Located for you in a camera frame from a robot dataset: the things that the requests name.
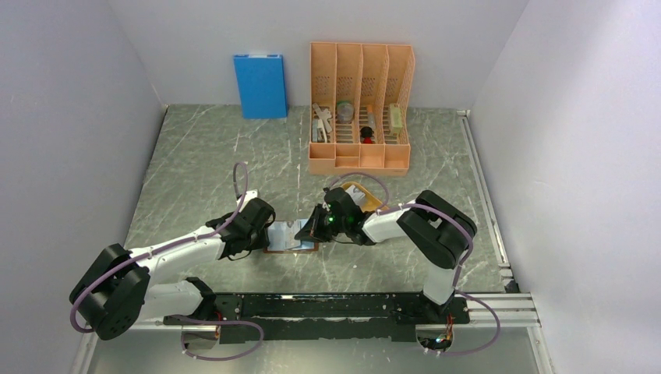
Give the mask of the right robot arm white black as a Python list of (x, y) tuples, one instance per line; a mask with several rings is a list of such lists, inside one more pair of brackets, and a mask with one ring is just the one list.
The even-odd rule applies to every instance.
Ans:
[(364, 210), (367, 195), (355, 189), (327, 189), (323, 202), (295, 234), (302, 242), (332, 242), (339, 235), (354, 245), (376, 245), (407, 238), (428, 263), (422, 316), (440, 322), (451, 310), (460, 268), (473, 248), (474, 221), (430, 190), (416, 199), (386, 210)]

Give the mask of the brown leather card holder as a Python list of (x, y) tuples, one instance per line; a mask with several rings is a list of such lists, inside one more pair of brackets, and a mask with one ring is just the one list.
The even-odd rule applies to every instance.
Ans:
[(317, 243), (295, 239), (295, 235), (306, 222), (307, 219), (275, 221), (267, 229), (269, 244), (263, 252), (271, 254), (316, 252), (318, 250)]

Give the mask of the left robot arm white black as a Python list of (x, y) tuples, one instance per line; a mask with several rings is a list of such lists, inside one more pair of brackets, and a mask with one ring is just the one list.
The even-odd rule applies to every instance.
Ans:
[(274, 208), (260, 198), (179, 238), (143, 248), (105, 247), (69, 295), (70, 321), (80, 332), (110, 340), (134, 323), (184, 316), (204, 324), (221, 319), (216, 294), (198, 277), (170, 278), (202, 263), (268, 246)]

